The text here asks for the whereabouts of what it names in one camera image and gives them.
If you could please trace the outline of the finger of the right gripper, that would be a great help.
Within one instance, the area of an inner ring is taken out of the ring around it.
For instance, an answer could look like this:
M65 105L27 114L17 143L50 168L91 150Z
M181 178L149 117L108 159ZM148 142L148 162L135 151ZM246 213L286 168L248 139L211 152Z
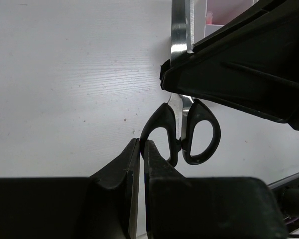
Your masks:
M299 0L261 0L202 39L161 87L299 131Z

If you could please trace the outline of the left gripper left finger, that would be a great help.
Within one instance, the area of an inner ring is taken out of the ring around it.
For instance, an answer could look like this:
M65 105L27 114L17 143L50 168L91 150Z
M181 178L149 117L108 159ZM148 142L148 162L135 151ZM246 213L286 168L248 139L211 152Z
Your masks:
M89 177L0 178L0 239L134 239L139 141Z

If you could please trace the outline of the black handled scissors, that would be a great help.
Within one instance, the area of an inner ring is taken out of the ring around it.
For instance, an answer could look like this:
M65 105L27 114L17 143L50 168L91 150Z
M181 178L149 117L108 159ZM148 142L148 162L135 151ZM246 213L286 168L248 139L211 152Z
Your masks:
M171 47L167 66L181 63L193 53L194 43L194 1L174 0L171 7ZM207 148L198 155L191 155L194 130L198 123L207 121L213 128L213 137ZM166 103L152 114L140 136L140 154L145 156L145 143L157 128L167 131L170 157L168 163L175 167L178 153L190 165L206 162L214 154L221 139L221 129L212 111L199 99L188 95L172 93Z

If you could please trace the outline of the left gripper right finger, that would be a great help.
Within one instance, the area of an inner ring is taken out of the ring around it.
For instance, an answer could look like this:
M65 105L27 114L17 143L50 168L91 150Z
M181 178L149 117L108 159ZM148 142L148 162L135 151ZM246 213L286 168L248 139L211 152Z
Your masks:
M285 239L288 230L267 185L252 177L187 178L144 149L150 239Z

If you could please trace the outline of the pink red pen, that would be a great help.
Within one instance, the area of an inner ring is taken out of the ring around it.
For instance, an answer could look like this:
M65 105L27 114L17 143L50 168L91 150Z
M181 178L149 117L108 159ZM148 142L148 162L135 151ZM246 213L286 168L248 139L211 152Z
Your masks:
M212 25L213 24L213 12L209 11L206 14L206 24L207 25Z

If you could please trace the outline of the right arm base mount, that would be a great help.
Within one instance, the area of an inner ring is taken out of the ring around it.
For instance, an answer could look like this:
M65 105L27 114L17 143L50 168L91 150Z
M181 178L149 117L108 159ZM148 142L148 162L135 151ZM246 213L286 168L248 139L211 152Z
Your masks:
M289 235L299 239L299 234L292 234L299 229L299 172L268 185L274 194Z

